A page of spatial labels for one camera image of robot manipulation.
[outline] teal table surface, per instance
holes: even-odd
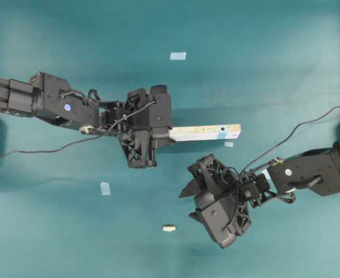
[[[300,191],[292,205],[251,210],[252,226],[226,250],[188,217],[193,200],[178,198],[197,158],[214,153],[241,170],[340,104],[340,0],[0,0],[0,76],[38,71],[106,100],[166,84],[175,126],[240,123],[242,133],[233,148],[160,149],[146,170],[127,167],[115,138],[1,160],[0,278],[340,277],[340,194]],[[38,119],[0,121],[0,154],[85,138]],[[339,138],[336,111],[261,163]]]

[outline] white rectangular block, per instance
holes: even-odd
[[[240,124],[216,126],[173,127],[170,138],[176,142],[217,139],[237,139],[242,131]]]

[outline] tape marker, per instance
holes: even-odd
[[[110,187],[109,183],[107,183],[107,182],[101,182],[100,183],[100,189],[101,189],[101,194],[103,196],[111,194],[111,187]]]
[[[171,52],[170,60],[186,60],[187,53],[186,52]]]

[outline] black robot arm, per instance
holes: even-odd
[[[271,191],[265,174],[267,169]],[[230,246],[251,225],[248,204],[253,208],[277,199],[293,203],[296,189],[310,189],[320,196],[340,192],[340,140],[332,148],[307,151],[289,159],[273,159],[239,174],[226,167],[214,155],[189,166],[193,179],[180,198],[195,196],[195,212],[190,217],[202,223],[221,248]]]
[[[173,143],[171,97],[164,85],[132,91],[126,101],[102,101],[94,89],[86,96],[43,72],[28,83],[0,78],[0,111],[83,134],[117,136],[133,168],[156,166],[155,149]]]

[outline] black cable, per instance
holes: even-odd
[[[246,169],[248,167],[250,167],[253,163],[255,163],[256,161],[258,161],[259,159],[263,158],[265,155],[267,155],[268,153],[270,153],[271,151],[275,150],[277,147],[279,147],[280,145],[284,144],[285,142],[287,142],[292,135],[295,133],[295,131],[297,130],[297,128],[299,128],[302,125],[306,125],[308,123],[314,123],[317,122],[318,120],[323,119],[324,117],[326,117],[327,115],[329,115],[333,110],[340,108],[340,105],[332,107],[328,112],[326,112],[324,115],[320,116],[319,118],[316,118],[314,120],[307,120],[305,122],[301,122],[298,125],[296,125],[296,127],[293,129],[293,131],[290,133],[290,135],[288,135],[288,137],[286,139],[284,139],[283,141],[279,142],[278,144],[276,144],[274,147],[272,147],[271,149],[267,150],[266,152],[264,152],[262,155],[258,156],[257,158],[255,158],[254,160],[252,160],[249,164],[247,164],[243,170],[241,171],[241,173],[245,172]]]
[[[68,91],[62,91],[63,93],[61,93],[61,94],[59,94],[59,97],[61,97],[61,98],[64,98],[64,97],[66,97],[66,96],[70,96],[70,95],[72,95],[72,94],[76,94],[76,95],[80,95],[81,97],[82,97],[82,102],[83,102],[83,104],[87,104],[87,99],[86,99],[86,96],[85,96],[85,94],[84,93],[82,93],[81,91],[79,91],[79,90],[74,90],[74,89],[72,89],[72,90],[68,90]]]
[[[55,152],[60,152],[60,151],[66,149],[66,148],[68,148],[70,146],[73,146],[73,145],[76,145],[76,144],[80,144],[80,143],[83,143],[83,142],[87,142],[87,141],[91,141],[91,140],[99,139],[99,138],[105,136],[109,131],[111,131],[113,129],[113,127],[115,127],[119,122],[121,122],[123,120],[126,120],[127,118],[132,117],[133,115],[143,111],[144,109],[146,109],[146,107],[150,106],[153,103],[156,103],[156,101],[151,101],[150,103],[147,103],[145,106],[143,106],[139,110],[137,110],[135,112],[132,112],[131,114],[128,114],[127,116],[124,116],[121,119],[117,120],[117,122],[112,124],[112,126],[107,131],[103,132],[99,136],[95,136],[95,137],[90,137],[90,138],[74,141],[74,142],[71,142],[71,143],[69,143],[67,145],[62,146],[59,149],[52,149],[52,150],[49,150],[49,151],[20,151],[20,150],[14,150],[14,151],[10,151],[10,152],[0,156],[0,159],[3,159],[3,158],[5,158],[5,157],[7,157],[9,155],[12,155],[13,153],[35,154],[35,153],[55,153]]]

